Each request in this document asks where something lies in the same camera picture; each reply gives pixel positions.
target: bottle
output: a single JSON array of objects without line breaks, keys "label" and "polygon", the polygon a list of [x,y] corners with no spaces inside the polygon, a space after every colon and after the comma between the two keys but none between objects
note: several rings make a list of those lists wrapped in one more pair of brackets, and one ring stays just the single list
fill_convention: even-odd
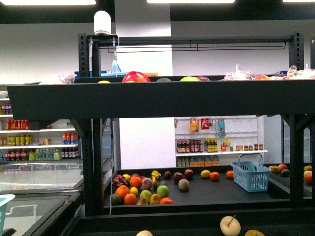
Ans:
[{"label": "bottle", "polygon": [[33,152],[33,150],[31,150],[29,154],[29,161],[35,161],[35,160],[36,160],[36,155]]},{"label": "bottle", "polygon": [[54,160],[61,160],[61,155],[60,155],[60,152],[58,151],[58,149],[56,149],[56,151],[54,153]]}]

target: dragon fruit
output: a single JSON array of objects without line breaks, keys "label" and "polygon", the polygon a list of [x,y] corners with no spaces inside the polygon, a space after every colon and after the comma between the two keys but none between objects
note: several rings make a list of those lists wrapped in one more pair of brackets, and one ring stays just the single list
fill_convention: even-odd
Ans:
[{"label": "dragon fruit", "polygon": [[112,179],[112,184],[116,188],[122,185],[128,186],[128,183],[125,180],[125,177],[123,177],[122,175],[115,175],[115,177],[113,177]]}]

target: orange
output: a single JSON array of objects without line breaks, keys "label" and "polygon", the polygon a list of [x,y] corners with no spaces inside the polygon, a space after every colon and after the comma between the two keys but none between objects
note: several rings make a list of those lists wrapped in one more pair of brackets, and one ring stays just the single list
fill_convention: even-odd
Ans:
[{"label": "orange", "polygon": [[124,203],[126,205],[136,205],[137,200],[138,199],[136,195],[134,195],[133,193],[128,193],[124,198]]},{"label": "orange", "polygon": [[304,181],[306,183],[312,183],[312,173],[307,173],[305,176],[304,176]]},{"label": "orange", "polygon": [[115,193],[118,194],[122,200],[124,200],[125,196],[130,193],[130,190],[127,186],[121,185],[116,189]]},{"label": "orange", "polygon": [[234,173],[233,173],[233,171],[227,171],[227,172],[226,172],[226,177],[227,177],[228,179],[234,179]]},{"label": "orange", "polygon": [[140,188],[142,186],[142,179],[139,176],[132,176],[130,179],[130,186]]},{"label": "orange", "polygon": [[219,173],[218,172],[211,172],[210,173],[210,179],[212,180],[212,181],[217,181],[217,180],[219,180]]}]

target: white shelf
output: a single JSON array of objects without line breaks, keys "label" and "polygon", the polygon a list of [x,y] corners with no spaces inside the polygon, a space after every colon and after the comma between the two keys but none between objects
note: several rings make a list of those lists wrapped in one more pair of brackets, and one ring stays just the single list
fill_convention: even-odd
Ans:
[{"label": "white shelf", "polygon": [[223,151],[222,155],[229,155],[229,154],[249,154],[249,153],[264,153],[268,152],[267,150],[258,150],[258,151]]},{"label": "white shelf", "polygon": [[13,114],[4,114],[4,115],[0,115],[0,118],[1,117],[13,117]]},{"label": "white shelf", "polygon": [[51,145],[28,145],[28,146],[0,146],[0,149],[31,149],[31,148],[70,148],[78,144],[51,144]]},{"label": "white shelf", "polygon": [[258,151],[218,151],[218,152],[192,152],[192,153],[176,153],[176,156],[211,156],[211,155],[229,155],[229,154],[249,154],[249,153],[264,153],[267,150]]},{"label": "white shelf", "polygon": [[40,130],[2,130],[0,134],[11,134],[11,133],[46,133],[46,132],[67,132],[75,131],[74,128],[69,129],[40,129]]}]

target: white lamp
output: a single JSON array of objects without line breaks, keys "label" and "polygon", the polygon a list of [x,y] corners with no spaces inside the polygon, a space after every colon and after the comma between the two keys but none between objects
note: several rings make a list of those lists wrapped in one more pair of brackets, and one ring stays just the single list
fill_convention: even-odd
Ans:
[{"label": "white lamp", "polygon": [[106,11],[98,11],[94,15],[94,33],[95,35],[111,34],[112,21]]},{"label": "white lamp", "polygon": [[95,5],[95,0],[0,0],[11,6]]},{"label": "white lamp", "polygon": [[147,0],[147,3],[234,3],[235,0]]}]

